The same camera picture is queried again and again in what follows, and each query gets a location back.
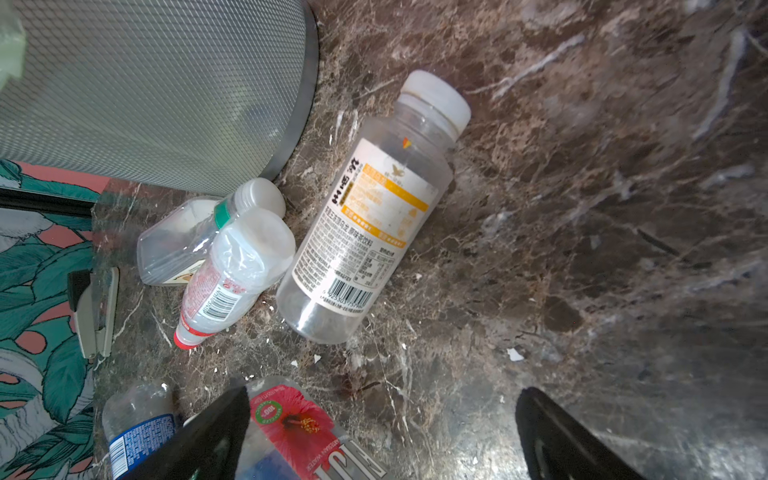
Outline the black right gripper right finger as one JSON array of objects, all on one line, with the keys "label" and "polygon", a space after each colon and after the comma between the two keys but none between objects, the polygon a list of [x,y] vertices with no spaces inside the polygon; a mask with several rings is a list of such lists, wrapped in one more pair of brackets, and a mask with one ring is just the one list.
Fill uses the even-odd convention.
[{"label": "black right gripper right finger", "polygon": [[643,477],[543,391],[528,387],[515,420],[532,479],[635,479]]}]

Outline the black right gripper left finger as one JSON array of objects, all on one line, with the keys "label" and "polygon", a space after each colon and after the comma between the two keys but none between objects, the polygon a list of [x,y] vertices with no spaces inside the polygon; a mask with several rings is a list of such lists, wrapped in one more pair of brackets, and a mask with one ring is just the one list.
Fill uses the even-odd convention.
[{"label": "black right gripper left finger", "polygon": [[246,388],[232,388],[123,477],[233,479],[249,421]]}]

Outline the clear bottle blue cap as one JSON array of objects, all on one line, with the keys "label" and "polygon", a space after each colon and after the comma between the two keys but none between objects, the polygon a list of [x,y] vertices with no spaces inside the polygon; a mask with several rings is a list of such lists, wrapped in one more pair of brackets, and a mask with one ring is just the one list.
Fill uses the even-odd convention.
[{"label": "clear bottle blue cap", "polygon": [[249,425],[237,479],[393,479],[299,385],[272,376],[246,384]]}]

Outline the blue label clear water bottle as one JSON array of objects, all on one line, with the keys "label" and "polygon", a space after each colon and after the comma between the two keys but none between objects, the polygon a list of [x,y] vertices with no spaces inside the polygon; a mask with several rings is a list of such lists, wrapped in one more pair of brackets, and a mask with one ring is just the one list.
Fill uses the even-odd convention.
[{"label": "blue label clear water bottle", "polygon": [[104,406],[102,427],[112,478],[121,479],[175,435],[173,388],[158,380],[112,395]]}]

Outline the white cap orange label bottle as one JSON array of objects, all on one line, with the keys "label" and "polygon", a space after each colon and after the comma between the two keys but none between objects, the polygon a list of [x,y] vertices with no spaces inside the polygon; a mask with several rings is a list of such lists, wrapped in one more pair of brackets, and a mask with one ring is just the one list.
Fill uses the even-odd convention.
[{"label": "white cap orange label bottle", "polygon": [[363,123],[277,290],[294,331],[326,345],[353,336],[451,183],[470,119],[452,86],[416,70],[393,114]]}]

